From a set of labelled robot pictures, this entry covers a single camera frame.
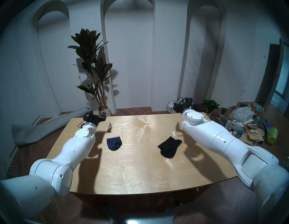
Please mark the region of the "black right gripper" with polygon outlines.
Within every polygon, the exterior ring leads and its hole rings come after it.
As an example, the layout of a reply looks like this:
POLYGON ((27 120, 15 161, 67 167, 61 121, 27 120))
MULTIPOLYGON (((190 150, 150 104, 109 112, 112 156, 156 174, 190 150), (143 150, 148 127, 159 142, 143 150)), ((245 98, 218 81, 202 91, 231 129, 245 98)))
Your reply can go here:
POLYGON ((192 109, 192 103, 174 103, 173 110, 176 113, 183 113, 186 110, 192 109))

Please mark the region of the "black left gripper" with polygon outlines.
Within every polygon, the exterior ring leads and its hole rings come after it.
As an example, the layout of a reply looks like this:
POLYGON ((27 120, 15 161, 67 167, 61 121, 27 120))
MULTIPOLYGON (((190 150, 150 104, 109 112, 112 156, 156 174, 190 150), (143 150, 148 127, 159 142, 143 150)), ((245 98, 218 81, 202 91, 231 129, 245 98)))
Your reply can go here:
POLYGON ((93 115, 93 110, 94 109, 89 110, 86 113, 86 116, 83 118, 83 120, 86 123, 92 123, 92 124, 94 124, 97 127, 100 122, 103 122, 103 121, 106 120, 107 115, 106 115, 105 110, 102 111, 101 117, 99 117, 97 115, 93 115))

